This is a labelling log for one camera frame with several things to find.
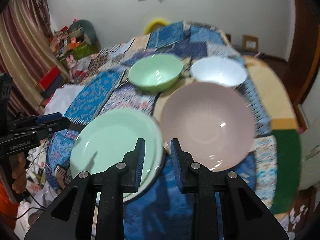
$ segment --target pink bowl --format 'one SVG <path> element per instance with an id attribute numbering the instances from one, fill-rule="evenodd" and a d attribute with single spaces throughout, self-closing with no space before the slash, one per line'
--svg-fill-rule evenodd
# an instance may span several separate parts
<path id="1" fill-rule="evenodd" d="M 254 139 L 250 105 L 231 88 L 193 83 L 175 91 L 160 120 L 164 141 L 178 138 L 193 160 L 211 171 L 223 171 L 241 162 Z"/>

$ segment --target metal screw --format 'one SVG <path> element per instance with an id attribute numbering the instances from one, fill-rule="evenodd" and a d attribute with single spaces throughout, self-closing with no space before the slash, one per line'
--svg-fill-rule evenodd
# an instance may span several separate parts
<path id="1" fill-rule="evenodd" d="M 228 172 L 228 176 L 232 179 L 236 178 L 237 177 L 237 174 L 234 172 L 234 171 L 229 171 Z"/>
<path id="2" fill-rule="evenodd" d="M 121 169 L 125 168 L 125 163 L 118 163 L 118 164 L 116 165 L 116 167 L 117 167 L 119 170 L 121 170 Z"/>
<path id="3" fill-rule="evenodd" d="M 199 163 L 191 163 L 191 168 L 193 169 L 199 169 L 200 168 L 200 164 Z"/>
<path id="4" fill-rule="evenodd" d="M 87 171 L 81 171 L 81 172 L 79 173 L 79 177 L 80 177 L 81 179 L 84 179 L 84 178 L 88 177 L 88 175 L 89 175 L 89 173 L 88 173 Z"/>

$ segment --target orange sleeve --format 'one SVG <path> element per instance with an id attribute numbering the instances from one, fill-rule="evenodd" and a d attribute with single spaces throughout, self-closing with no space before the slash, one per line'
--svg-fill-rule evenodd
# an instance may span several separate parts
<path id="1" fill-rule="evenodd" d="M 9 200 L 9 197 L 7 195 L 7 192 L 5 191 L 1 181 L 0 181 L 0 212 L 2 214 L 5 214 L 7 216 L 16 218 L 18 214 L 18 207 L 19 203 L 12 204 Z M 9 219 L 5 216 L 3 216 L 5 222 L 8 224 L 8 226 L 14 230 L 16 226 L 16 220 Z"/>

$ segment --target light green plate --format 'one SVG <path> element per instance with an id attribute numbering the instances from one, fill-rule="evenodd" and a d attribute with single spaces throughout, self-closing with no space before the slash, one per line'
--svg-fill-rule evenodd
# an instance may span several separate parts
<path id="1" fill-rule="evenodd" d="M 81 171 L 99 173 L 121 162 L 125 153 L 134 150 L 138 138 L 146 143 L 141 185 L 137 193 L 123 194 L 124 201 L 134 198 L 153 181 L 163 158 L 161 131 L 150 116 L 140 111 L 111 110 L 90 122 L 71 152 L 72 177 Z"/>
<path id="2" fill-rule="evenodd" d="M 170 88 L 183 69 L 180 58 L 172 54 L 154 54 L 138 60 L 129 70 L 129 81 L 148 92 Z"/>

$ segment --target person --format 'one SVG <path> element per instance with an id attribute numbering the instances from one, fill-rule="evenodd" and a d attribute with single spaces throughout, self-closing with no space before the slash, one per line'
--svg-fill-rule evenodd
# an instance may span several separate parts
<path id="1" fill-rule="evenodd" d="M 18 164 L 12 170 L 12 178 L 15 179 L 12 184 L 12 189 L 17 193 L 21 194 L 26 190 L 27 185 L 27 176 L 26 176 L 26 159 L 24 157 L 24 153 L 18 154 Z M 14 230 L 16 225 L 16 220 L 10 219 L 16 218 L 18 213 L 19 203 L 11 203 L 8 197 L 7 192 L 5 191 L 2 183 L 0 182 L 0 214 L 4 218 L 5 222 L 8 226 Z"/>

